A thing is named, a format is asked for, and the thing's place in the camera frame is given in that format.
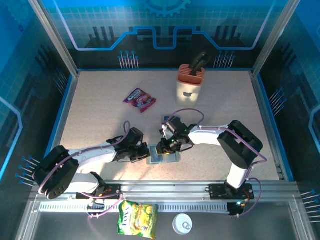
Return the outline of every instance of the white table surface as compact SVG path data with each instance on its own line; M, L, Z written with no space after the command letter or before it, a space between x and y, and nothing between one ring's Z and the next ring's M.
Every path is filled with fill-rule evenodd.
M161 139L162 116L184 108L176 103L176 79L177 71L173 70L81 72L61 145L78 149L101 144L123 135L126 120L144 133L145 142L156 145ZM156 103L142 114L138 108L123 103L136 88L156 98ZM203 126L242 122L262 141L261 153L268 159L257 165L250 176L279 179L248 72L206 71L196 108L205 114ZM181 112L180 116L187 126L201 118L190 111ZM222 147L201 144L184 152L175 163L113 162L96 164L85 172L97 172L105 180L213 181L225 180L231 164Z

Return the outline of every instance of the yellow chip bag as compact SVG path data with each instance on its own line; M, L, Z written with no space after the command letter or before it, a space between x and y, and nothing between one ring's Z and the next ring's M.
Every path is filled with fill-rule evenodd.
M118 234L156 238L158 205L123 201L119 213Z

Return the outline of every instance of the snack bag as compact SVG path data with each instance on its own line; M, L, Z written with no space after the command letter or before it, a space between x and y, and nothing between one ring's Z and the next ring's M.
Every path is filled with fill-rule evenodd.
M123 201L119 214L118 234L156 238L158 205Z
M140 112L143 113L156 102L156 99L137 88L123 102L139 108Z

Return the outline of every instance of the glass wall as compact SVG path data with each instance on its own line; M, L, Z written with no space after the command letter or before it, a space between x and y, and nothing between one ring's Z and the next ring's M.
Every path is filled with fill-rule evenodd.
M32 188L22 157L44 157L70 74L28 1L0 0L0 34L0 238L12 240Z
M287 0L43 0L80 69L252 68Z
M293 176L319 194L319 1L301 0L260 75Z

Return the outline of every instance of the black handle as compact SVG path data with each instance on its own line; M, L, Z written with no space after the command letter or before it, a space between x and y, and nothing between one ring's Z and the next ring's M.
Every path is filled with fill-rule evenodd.
M209 61L207 59L201 60L190 72L191 76L196 76L197 72L201 72L201 68L207 65Z
M195 66L204 58L206 58L207 53L205 51L203 51L202 53L200 53L195 60L193 60L193 62L189 65L190 69L194 69Z

